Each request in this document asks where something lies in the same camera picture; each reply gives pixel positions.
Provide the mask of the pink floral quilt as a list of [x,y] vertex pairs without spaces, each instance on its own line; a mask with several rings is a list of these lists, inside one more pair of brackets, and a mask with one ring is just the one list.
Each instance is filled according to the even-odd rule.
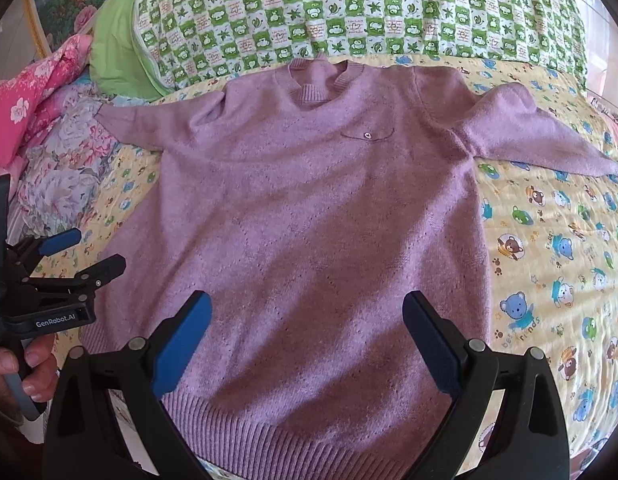
[[14,159],[38,105],[85,68],[91,42],[90,35],[71,36],[46,58],[0,81],[0,167]]

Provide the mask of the yellow bear print blanket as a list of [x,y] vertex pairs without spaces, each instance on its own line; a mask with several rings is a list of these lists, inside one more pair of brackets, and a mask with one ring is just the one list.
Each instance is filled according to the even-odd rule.
[[[558,120],[618,160],[615,135],[574,88],[574,77],[522,62],[426,55],[367,55],[372,66],[448,66],[476,93],[516,81]],[[72,276],[101,258],[114,233],[159,176],[160,154],[120,145],[82,219],[82,241],[44,258],[42,276]],[[618,427],[618,180],[556,174],[518,162],[477,159],[489,250],[495,350],[545,351],[563,401],[571,479],[583,479]],[[514,292],[527,308],[500,307]]]

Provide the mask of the pastel floral folded quilt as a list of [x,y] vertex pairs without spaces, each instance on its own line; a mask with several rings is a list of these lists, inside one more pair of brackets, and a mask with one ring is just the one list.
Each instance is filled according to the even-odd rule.
[[9,207],[9,244],[80,226],[118,148],[96,120],[106,102],[86,74],[53,94],[60,114],[44,142],[26,152],[27,166]]

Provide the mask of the purple knit sweater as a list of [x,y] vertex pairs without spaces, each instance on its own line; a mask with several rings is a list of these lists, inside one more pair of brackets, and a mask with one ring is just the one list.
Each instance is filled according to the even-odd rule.
[[398,479],[448,403],[402,302],[419,290],[467,336],[490,330],[477,158],[618,176],[521,84],[453,68],[326,60],[165,105],[103,105],[159,177],[108,243],[92,353],[207,292],[213,319],[165,404],[198,456],[246,479]]

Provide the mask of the green checkered quilt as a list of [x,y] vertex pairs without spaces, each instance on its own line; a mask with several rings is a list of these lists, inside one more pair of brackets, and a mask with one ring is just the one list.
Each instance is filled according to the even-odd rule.
[[318,55],[490,58],[585,81],[585,47],[574,0],[106,0],[90,75],[148,101]]

